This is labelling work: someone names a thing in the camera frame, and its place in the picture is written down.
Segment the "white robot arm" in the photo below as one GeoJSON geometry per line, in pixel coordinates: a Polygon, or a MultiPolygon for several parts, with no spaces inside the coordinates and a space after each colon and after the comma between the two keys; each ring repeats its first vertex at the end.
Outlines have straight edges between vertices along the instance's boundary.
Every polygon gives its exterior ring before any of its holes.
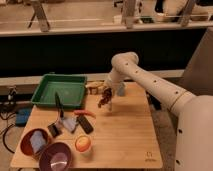
{"type": "Polygon", "coordinates": [[[178,117],[175,171],[213,171],[213,96],[196,96],[138,66],[135,52],[112,57],[105,83],[115,92],[134,80],[178,117]]]}

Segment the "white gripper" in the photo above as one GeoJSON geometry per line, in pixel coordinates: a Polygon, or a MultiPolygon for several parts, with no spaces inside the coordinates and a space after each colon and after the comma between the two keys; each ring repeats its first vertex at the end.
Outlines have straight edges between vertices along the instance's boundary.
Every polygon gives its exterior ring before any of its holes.
{"type": "Polygon", "coordinates": [[[109,76],[106,77],[104,84],[110,87],[114,92],[117,92],[120,87],[120,83],[114,82],[109,76]]]}

